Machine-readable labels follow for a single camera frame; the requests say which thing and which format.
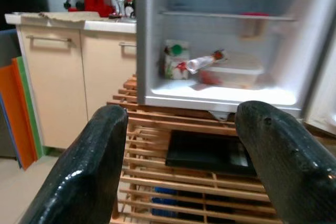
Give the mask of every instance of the plastic container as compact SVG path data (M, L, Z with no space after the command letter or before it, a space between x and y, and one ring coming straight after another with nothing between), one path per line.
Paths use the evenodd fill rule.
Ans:
M248 89L254 86L264 67L253 55L230 52L225 62L214 63L199 72L204 84Z

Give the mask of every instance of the cabinet handle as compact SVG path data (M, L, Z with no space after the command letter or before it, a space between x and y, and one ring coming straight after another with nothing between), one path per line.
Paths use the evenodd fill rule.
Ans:
M40 39L40 40L52 40L52 41L61 41L61 42L66 42L66 43L71 43L72 39L67 38L67 39L56 39L56 38L45 38L45 37L35 37L33 35L28 35L26 36L27 39Z
M136 44L130 44L130 43L120 42L119 46L120 47L136 47Z

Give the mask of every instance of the wine bottle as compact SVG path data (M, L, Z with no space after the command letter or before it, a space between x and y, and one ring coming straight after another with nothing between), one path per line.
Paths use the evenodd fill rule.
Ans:
M125 15L127 18L135 18L135 0L125 0Z

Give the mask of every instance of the kitchen cabinet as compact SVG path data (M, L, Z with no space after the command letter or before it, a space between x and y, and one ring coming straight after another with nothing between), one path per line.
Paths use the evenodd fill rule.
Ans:
M88 117L136 72L136 35L81 31Z
M44 145L67 148L88 122L80 33L34 26L20 31Z

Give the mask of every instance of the wooden pallet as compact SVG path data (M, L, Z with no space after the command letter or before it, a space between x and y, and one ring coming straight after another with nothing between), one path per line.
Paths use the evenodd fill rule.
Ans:
M136 88L133 76L108 102L129 113L127 168L122 170L120 181L130 186L119 188L127 197L119 199L123 208L112 223L282 223L258 178L165 166L172 130L235 136L233 121L219 122L207 111L139 105ZM175 194L157 192L158 187L172 189ZM174 204L158 204L153 198ZM171 216L153 215L153 209Z

